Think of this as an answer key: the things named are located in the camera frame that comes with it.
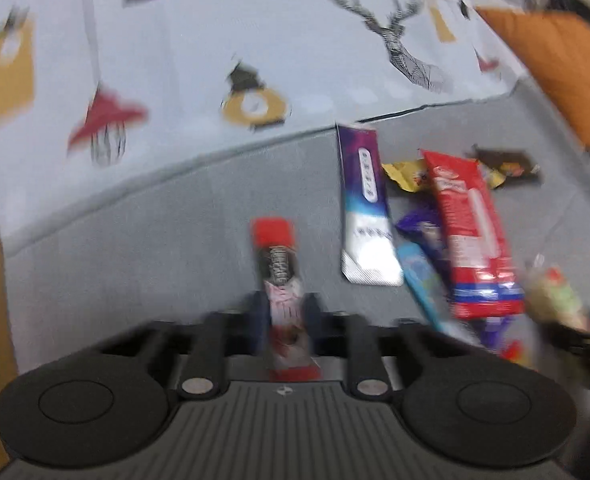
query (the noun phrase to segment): yellow lamp print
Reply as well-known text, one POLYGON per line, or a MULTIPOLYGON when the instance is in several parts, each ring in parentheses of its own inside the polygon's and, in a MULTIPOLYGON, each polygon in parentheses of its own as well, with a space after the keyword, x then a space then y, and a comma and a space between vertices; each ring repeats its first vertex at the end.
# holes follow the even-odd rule
POLYGON ((13 9, 0 27, 0 122, 35 99, 32 34, 27 11, 13 9))
POLYGON ((440 42, 452 43, 453 41, 457 41, 455 35, 448 28, 446 20, 444 20, 444 17, 441 15, 438 0, 426 0, 426 4, 428 5, 428 10, 430 10, 430 17, 432 18, 432 22, 435 25, 437 37, 439 38, 440 42))
POLYGON ((286 120, 286 101, 274 90, 266 88, 258 78, 257 70, 239 62, 228 75, 228 80, 230 95, 222 102, 222 113, 230 123, 263 128, 286 120))

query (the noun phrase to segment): deer print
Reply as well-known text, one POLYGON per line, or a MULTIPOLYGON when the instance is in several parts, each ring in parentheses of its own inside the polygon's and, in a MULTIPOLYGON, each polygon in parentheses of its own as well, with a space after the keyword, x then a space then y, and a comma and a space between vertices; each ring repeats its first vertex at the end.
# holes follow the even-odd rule
POLYGON ((390 63, 404 74, 408 80, 431 92, 445 92, 450 87, 450 79, 439 67, 424 63, 411 55, 402 45, 401 38, 406 27, 402 22, 414 16, 422 9, 422 0, 410 0, 402 8, 399 0, 393 0, 394 11, 388 15, 388 26, 382 27, 375 15, 365 9, 360 0, 331 0, 342 9, 350 10, 364 19, 364 24, 383 40, 390 63))

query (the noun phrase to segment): ribbed gray plate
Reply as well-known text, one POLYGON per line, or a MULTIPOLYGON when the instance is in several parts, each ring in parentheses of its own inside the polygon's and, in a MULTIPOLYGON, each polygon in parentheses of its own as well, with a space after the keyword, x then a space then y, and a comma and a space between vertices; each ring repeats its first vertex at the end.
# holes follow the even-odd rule
POLYGON ((491 472, 415 442, 388 405, 355 400, 337 382, 233 382, 184 404, 149 447, 121 462, 53 470, 19 460, 0 480, 568 480, 553 462, 491 472))

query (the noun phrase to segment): orange cloth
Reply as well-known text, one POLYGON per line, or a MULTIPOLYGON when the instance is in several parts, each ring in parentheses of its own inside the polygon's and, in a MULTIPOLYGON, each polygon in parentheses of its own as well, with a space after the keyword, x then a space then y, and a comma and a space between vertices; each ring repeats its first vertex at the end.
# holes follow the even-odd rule
POLYGON ((590 148, 590 25, 570 12, 477 12, 528 67, 590 148))

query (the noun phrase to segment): dark brown candy wrapper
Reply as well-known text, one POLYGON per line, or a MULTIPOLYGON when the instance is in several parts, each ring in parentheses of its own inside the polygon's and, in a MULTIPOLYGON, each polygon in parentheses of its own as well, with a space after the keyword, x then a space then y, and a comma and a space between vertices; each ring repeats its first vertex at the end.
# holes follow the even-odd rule
POLYGON ((473 146, 475 158, 510 179, 539 180, 540 167, 521 150, 483 150, 473 146))

